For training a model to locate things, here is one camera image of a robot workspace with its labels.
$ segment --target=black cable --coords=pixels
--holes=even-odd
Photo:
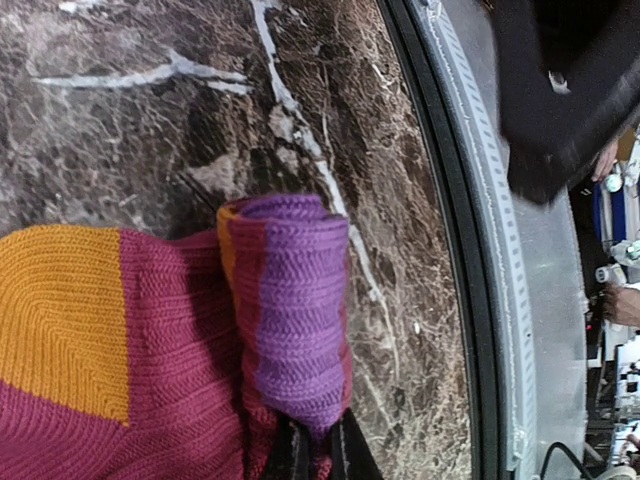
[[[567,456],[567,458],[571,460],[571,463],[573,463],[573,465],[580,471],[584,478],[586,478],[587,480],[595,480],[584,467],[584,465],[580,463],[578,457],[576,457],[573,452],[569,450],[569,447],[567,447],[562,442],[552,443],[551,446],[549,446],[549,448],[547,449],[547,453],[544,456],[544,462],[542,462],[542,470],[540,470],[540,480],[544,480],[544,477],[547,474],[547,469],[549,468],[549,462],[551,461],[551,454],[556,449],[561,450]]]

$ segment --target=white marble vein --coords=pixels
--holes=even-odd
[[[78,0],[77,2],[62,2],[58,8],[63,12],[74,14],[89,11],[103,3],[104,0]]]
[[[253,6],[255,22],[258,28],[258,33],[260,35],[260,40],[267,53],[269,74],[271,77],[271,88],[273,90],[276,101],[282,104],[284,109],[297,120],[296,127],[298,131],[294,133],[293,137],[297,141],[297,143],[301,147],[303,147],[314,159],[316,168],[318,169],[318,172],[322,176],[322,179],[324,180],[324,183],[329,190],[329,196],[331,198],[333,210],[336,213],[348,216],[344,199],[342,198],[342,194],[340,193],[340,188],[338,187],[338,183],[324,157],[322,147],[316,141],[315,136],[313,135],[313,132],[311,131],[311,128],[309,126],[309,122],[307,122],[302,114],[300,105],[293,98],[291,90],[289,90],[289,88],[286,86],[286,84],[282,80],[282,77],[280,76],[280,73],[278,72],[278,69],[276,68],[278,59],[276,44],[273,41],[273,37],[271,36],[266,18],[266,12],[270,8],[273,8],[273,4],[265,0],[250,1],[251,5]],[[393,325],[391,324],[391,315],[389,313],[389,307],[387,305],[386,298],[382,293],[382,289],[380,288],[375,275],[373,274],[373,270],[371,268],[371,260],[369,259],[369,255],[367,253],[367,249],[360,230],[355,225],[351,225],[349,227],[349,239],[358,257],[358,263],[360,264],[360,268],[362,269],[365,281],[369,285],[369,298],[372,301],[377,302],[382,308],[385,327],[389,331],[390,348],[393,353],[393,375],[396,381],[398,381],[400,374],[400,354],[398,352],[395,332]]]
[[[247,77],[237,72],[226,72],[208,65],[189,60],[171,49],[168,52],[170,63],[164,63],[152,70],[134,72],[128,75],[71,75],[66,77],[33,77],[41,85],[61,88],[104,88],[126,89],[142,85],[157,85],[177,75],[200,79],[216,79],[207,85],[223,92],[246,95],[249,87],[244,84]]]

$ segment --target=rolled knit cloth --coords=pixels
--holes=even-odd
[[[265,407],[308,426],[319,441],[351,403],[348,229],[346,219],[329,215],[316,196],[239,201],[218,212],[245,345],[243,400],[257,422],[250,424],[254,452],[275,432]],[[250,465],[263,467],[259,460]]]
[[[275,196],[176,242],[0,240],[0,479],[257,479],[276,411],[320,442],[350,401],[347,228]]]

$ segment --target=countertop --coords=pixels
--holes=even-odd
[[[445,227],[375,2],[0,0],[0,65],[0,235],[179,238],[233,197],[319,193],[352,224],[354,410],[385,478],[470,477]]]

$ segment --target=person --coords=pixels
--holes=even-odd
[[[607,175],[609,175],[613,170],[617,152],[618,141],[616,139],[607,145],[607,147],[605,147],[600,153],[591,176],[591,182],[594,184],[600,183],[607,178]],[[577,192],[577,189],[572,191],[572,206],[574,207],[574,216],[577,217],[576,230],[578,233],[578,243],[581,250],[580,255],[583,261],[583,269],[585,270],[585,291],[587,292],[587,296],[590,296],[597,289],[594,285],[595,277],[592,275],[592,273],[595,272],[593,267],[595,266],[595,268],[597,268],[598,266],[606,264],[608,258],[604,259],[602,246],[596,246],[594,244],[593,236],[595,236],[595,230],[593,230],[592,220],[590,227],[584,225],[585,222],[589,222],[586,220],[586,216],[591,215],[590,211],[586,212],[585,210],[586,208],[590,210],[591,207],[590,202],[575,201],[574,197],[578,193],[584,193],[584,190],[582,192]],[[605,287],[605,297],[605,312],[609,320],[620,325],[640,328],[640,291],[634,288],[625,288],[608,284]]]
[[[629,466],[638,472],[640,470],[640,439],[633,433],[630,433],[627,435],[626,441],[636,449],[631,452],[627,451],[627,457],[629,458]]]

